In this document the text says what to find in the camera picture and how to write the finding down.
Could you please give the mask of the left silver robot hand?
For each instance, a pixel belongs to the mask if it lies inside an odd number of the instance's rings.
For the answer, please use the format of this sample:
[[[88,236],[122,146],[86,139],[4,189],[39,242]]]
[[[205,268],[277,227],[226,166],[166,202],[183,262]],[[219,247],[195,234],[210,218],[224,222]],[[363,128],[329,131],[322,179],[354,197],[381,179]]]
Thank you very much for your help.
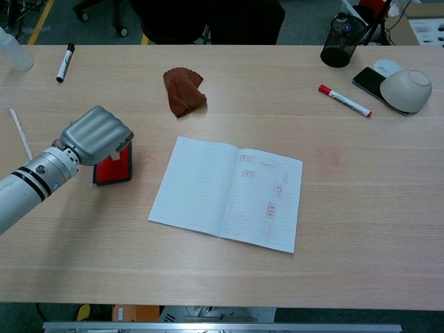
[[[79,164],[93,166],[123,150],[133,137],[122,120],[97,105],[65,128],[60,142],[78,156]]]

